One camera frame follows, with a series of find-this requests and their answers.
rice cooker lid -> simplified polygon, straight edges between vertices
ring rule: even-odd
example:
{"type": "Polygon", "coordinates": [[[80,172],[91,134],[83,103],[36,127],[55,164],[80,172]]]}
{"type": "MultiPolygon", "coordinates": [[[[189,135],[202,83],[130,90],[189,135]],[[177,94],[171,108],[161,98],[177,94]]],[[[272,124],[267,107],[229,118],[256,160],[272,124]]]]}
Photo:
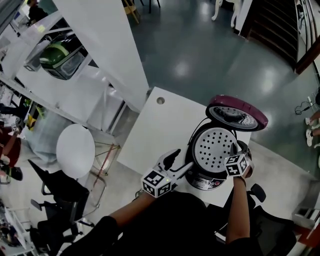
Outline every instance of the rice cooker lid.
{"type": "Polygon", "coordinates": [[[251,104],[226,95],[217,95],[210,100],[205,110],[206,116],[221,123],[226,129],[253,132],[264,129],[267,117],[251,104]]]}

stair step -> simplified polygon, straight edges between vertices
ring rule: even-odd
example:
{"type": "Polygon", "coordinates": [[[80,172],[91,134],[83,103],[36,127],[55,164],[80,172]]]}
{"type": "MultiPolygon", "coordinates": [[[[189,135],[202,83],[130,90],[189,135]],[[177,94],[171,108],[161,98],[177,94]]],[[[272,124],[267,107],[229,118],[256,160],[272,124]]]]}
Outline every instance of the stair step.
{"type": "Polygon", "coordinates": [[[278,24],[275,20],[270,19],[269,17],[265,16],[264,14],[260,13],[256,19],[257,22],[262,23],[264,27],[270,28],[273,31],[275,31],[278,35],[281,35],[284,37],[287,41],[295,42],[297,43],[297,31],[294,34],[291,34],[288,30],[286,30],[284,27],[282,27],[280,24],[278,24]]]}
{"type": "Polygon", "coordinates": [[[283,48],[279,47],[276,43],[273,41],[269,40],[265,36],[259,34],[259,32],[255,30],[251,30],[250,32],[250,37],[260,41],[264,45],[268,46],[270,49],[272,49],[274,52],[279,54],[281,57],[283,57],[293,68],[295,67],[297,61],[296,57],[293,57],[291,54],[289,54],[286,50],[283,48]]]}
{"type": "Polygon", "coordinates": [[[272,11],[270,8],[263,6],[260,9],[260,13],[264,14],[266,17],[268,17],[270,20],[275,21],[281,27],[285,28],[285,30],[289,31],[292,35],[298,35],[298,24],[290,21],[288,19],[285,19],[283,16],[277,15],[274,11],[272,11]]]}
{"type": "Polygon", "coordinates": [[[297,15],[292,17],[291,15],[286,13],[286,10],[282,10],[281,8],[275,6],[274,4],[272,4],[271,2],[268,2],[268,1],[264,1],[263,6],[267,7],[269,10],[274,12],[277,16],[283,17],[283,19],[290,22],[291,25],[292,24],[297,25],[297,23],[298,23],[297,22],[297,15]]]}
{"type": "Polygon", "coordinates": [[[285,10],[285,11],[290,12],[290,14],[292,14],[293,17],[297,16],[296,7],[295,7],[295,2],[294,1],[291,4],[289,4],[289,3],[287,3],[286,1],[283,1],[283,0],[266,0],[266,1],[272,3],[273,5],[277,6],[281,10],[285,10]]]}
{"type": "Polygon", "coordinates": [[[252,29],[259,33],[261,36],[267,38],[269,41],[274,42],[280,48],[288,52],[291,56],[295,56],[297,54],[298,41],[288,41],[276,31],[272,30],[269,27],[265,27],[262,23],[259,23],[257,21],[253,23],[252,29]]]}

gray floor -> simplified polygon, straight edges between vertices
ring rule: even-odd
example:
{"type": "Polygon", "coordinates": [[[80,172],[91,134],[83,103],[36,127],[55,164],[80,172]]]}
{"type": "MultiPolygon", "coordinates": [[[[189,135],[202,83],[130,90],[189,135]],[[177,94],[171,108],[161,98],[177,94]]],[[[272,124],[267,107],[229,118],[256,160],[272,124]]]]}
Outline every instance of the gray floor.
{"type": "Polygon", "coordinates": [[[247,41],[230,28],[232,12],[213,0],[159,0],[152,13],[136,0],[141,23],[129,16],[132,33],[150,87],[160,87],[203,105],[217,94],[238,97],[269,119],[252,139],[320,177],[318,152],[307,147],[304,117],[294,109],[318,88],[313,66],[297,76],[281,57],[247,41]]]}

white wall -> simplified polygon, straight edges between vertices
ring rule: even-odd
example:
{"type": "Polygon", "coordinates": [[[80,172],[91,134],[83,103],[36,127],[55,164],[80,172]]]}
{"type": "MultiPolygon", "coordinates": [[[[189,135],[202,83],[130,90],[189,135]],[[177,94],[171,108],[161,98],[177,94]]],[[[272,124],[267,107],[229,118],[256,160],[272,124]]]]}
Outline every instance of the white wall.
{"type": "Polygon", "coordinates": [[[140,112],[149,89],[120,0],[53,0],[107,80],[140,112]]]}
{"type": "Polygon", "coordinates": [[[236,17],[235,29],[240,32],[247,18],[251,3],[252,0],[243,0],[240,14],[238,15],[238,17],[236,17]]]}

inner lid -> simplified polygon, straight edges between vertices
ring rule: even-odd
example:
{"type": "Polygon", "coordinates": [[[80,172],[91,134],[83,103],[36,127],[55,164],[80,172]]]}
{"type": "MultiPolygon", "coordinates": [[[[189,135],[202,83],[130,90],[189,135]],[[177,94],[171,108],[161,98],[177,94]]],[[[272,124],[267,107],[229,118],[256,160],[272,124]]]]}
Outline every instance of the inner lid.
{"type": "Polygon", "coordinates": [[[229,157],[232,144],[237,145],[236,137],[228,130],[214,127],[198,135],[193,148],[197,163],[206,171],[225,171],[224,161],[229,157]]]}
{"type": "Polygon", "coordinates": [[[267,117],[260,110],[243,100],[225,95],[211,99],[205,114],[212,121],[237,131],[259,131],[268,124],[267,117]]]}

